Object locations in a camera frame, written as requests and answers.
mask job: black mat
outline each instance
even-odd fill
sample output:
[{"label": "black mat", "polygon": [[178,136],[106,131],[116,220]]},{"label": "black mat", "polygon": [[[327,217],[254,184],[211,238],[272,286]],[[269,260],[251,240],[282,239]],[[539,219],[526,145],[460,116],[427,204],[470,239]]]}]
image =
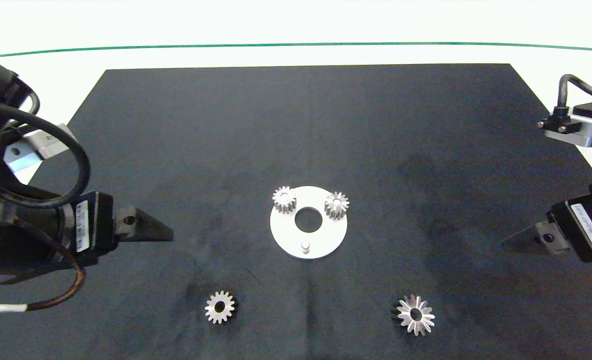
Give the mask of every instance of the black mat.
[{"label": "black mat", "polygon": [[[175,242],[121,244],[74,299],[0,315],[0,359],[592,359],[592,264],[499,248],[592,182],[535,128],[546,113],[508,64],[109,70],[70,123],[89,189]],[[65,190],[71,169],[54,159],[32,184]],[[280,185],[348,194],[334,253],[274,242]],[[240,304],[225,326],[203,310],[219,290]],[[434,309],[424,338],[390,318],[409,294]]]}]

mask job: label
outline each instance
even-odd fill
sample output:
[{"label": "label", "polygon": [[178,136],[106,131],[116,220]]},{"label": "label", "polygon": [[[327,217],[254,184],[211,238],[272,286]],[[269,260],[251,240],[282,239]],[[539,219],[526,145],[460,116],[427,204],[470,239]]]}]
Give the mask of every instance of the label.
[{"label": "label", "polygon": [[89,248],[89,210],[88,201],[85,200],[76,205],[76,251]]},{"label": "label", "polygon": [[581,203],[573,204],[572,210],[574,210],[574,214],[578,218],[578,221],[584,229],[584,232],[587,234],[587,237],[589,237],[589,240],[591,240],[592,243],[592,221],[589,217],[589,214],[587,214],[587,211],[584,209],[584,206],[582,206]]},{"label": "label", "polygon": [[21,313],[27,310],[26,303],[0,303],[0,313]]}]

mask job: silver gear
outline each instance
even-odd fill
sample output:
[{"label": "silver gear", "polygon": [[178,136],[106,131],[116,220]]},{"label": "silver gear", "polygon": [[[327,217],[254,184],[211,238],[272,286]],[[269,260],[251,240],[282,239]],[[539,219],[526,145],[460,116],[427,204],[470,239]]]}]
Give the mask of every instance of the silver gear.
[{"label": "silver gear", "polygon": [[[222,311],[216,311],[216,304],[223,302],[225,307]],[[231,296],[229,292],[216,292],[210,296],[210,299],[207,300],[207,306],[205,306],[205,310],[207,313],[207,320],[213,322],[214,324],[218,322],[222,324],[223,321],[227,321],[229,317],[231,317],[231,312],[235,310],[234,308],[234,296]]]},{"label": "silver gear", "polygon": [[[431,310],[433,309],[427,307],[426,301],[421,301],[419,296],[412,295],[410,299],[405,296],[405,300],[400,300],[399,302],[401,306],[396,309],[400,312],[398,318],[403,319],[400,326],[407,326],[407,332],[410,333],[413,331],[416,336],[418,333],[424,336],[425,331],[431,332],[431,326],[435,326],[431,320],[435,319],[435,316],[431,314]],[[420,312],[421,317],[418,320],[412,316],[412,310],[414,309]]]},{"label": "silver gear", "polygon": [[325,212],[332,219],[342,219],[349,208],[349,199],[341,192],[329,193],[325,200]]},{"label": "silver gear", "polygon": [[273,206],[282,214],[289,214],[296,208],[296,194],[288,186],[278,187],[272,199]]}]

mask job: black cable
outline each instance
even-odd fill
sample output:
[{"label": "black cable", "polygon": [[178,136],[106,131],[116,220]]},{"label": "black cable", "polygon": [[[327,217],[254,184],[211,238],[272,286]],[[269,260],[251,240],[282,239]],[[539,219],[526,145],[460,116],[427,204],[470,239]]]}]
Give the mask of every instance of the black cable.
[{"label": "black cable", "polygon": [[570,73],[563,75],[560,78],[560,84],[558,86],[558,106],[559,107],[566,107],[567,106],[567,83],[574,84],[575,86],[579,87],[582,91],[590,94],[592,96],[592,86],[580,80],[577,76],[571,75]]},{"label": "black cable", "polygon": [[65,132],[65,130],[60,129],[58,126],[49,123],[48,121],[45,121],[33,114],[29,114],[28,112],[18,110],[15,107],[0,104],[0,116],[17,120],[20,123],[25,123],[27,125],[33,126],[38,130],[43,130],[43,132],[52,135],[53,137],[61,141],[63,144],[65,144],[65,146],[67,146],[69,150],[71,150],[72,154],[76,158],[76,161],[78,162],[78,178],[76,180],[76,184],[68,193],[63,194],[62,196],[46,200],[40,200],[37,198],[30,198],[23,196],[21,194],[17,194],[15,192],[9,191],[8,189],[0,185],[0,198],[5,199],[10,203],[21,205],[23,207],[48,209],[52,207],[59,207],[61,205],[65,205],[66,203],[69,203],[70,201],[80,196],[80,194],[85,190],[85,187],[89,183],[90,176],[89,159],[85,153],[85,150],[83,150],[82,146],[80,146],[80,144],[72,136]]},{"label": "black cable", "polygon": [[38,98],[38,95],[33,91],[29,94],[29,98],[31,98],[31,109],[29,109],[28,112],[29,114],[32,114],[34,116],[38,113],[38,110],[40,109],[40,99]]},{"label": "black cable", "polygon": [[81,267],[74,255],[72,255],[71,251],[67,250],[64,246],[60,243],[54,241],[49,235],[47,235],[44,231],[40,230],[39,228],[31,225],[30,223],[23,221],[21,219],[14,219],[13,226],[21,228],[22,230],[26,231],[34,238],[40,240],[43,244],[46,244],[53,250],[57,251],[63,257],[65,257],[69,262],[71,262],[72,266],[74,266],[74,271],[76,272],[76,278],[74,283],[67,289],[67,291],[63,292],[60,296],[53,297],[49,300],[43,300],[33,303],[27,303],[25,306],[24,304],[0,304],[0,312],[17,312],[17,311],[24,311],[24,312],[32,312],[34,310],[41,310],[46,309],[48,307],[56,306],[59,303],[70,299],[73,297],[79,290],[82,288],[82,285],[85,283],[85,276],[86,271],[83,267]]},{"label": "black cable", "polygon": [[40,109],[40,99],[38,98],[38,94],[36,94],[36,92],[33,91],[33,89],[29,87],[29,85],[25,84],[23,80],[20,80],[19,78],[15,79],[18,82],[18,84],[27,89],[27,91],[29,92],[29,98],[31,98],[31,109],[29,109],[29,111],[27,112],[34,116],[38,113],[38,110]]}]

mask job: barcode label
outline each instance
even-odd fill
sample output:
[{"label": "barcode label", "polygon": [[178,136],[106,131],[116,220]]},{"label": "barcode label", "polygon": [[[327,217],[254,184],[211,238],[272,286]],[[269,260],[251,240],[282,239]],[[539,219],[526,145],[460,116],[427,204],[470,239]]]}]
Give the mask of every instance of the barcode label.
[{"label": "barcode label", "polygon": [[575,203],[572,205],[572,210],[574,210],[574,214],[578,218],[579,223],[581,224],[584,232],[587,233],[587,237],[591,240],[592,243],[592,221],[587,214],[587,211],[584,209],[581,203]]},{"label": "barcode label", "polygon": [[89,210],[88,201],[85,200],[76,205],[76,251],[89,248]]}]

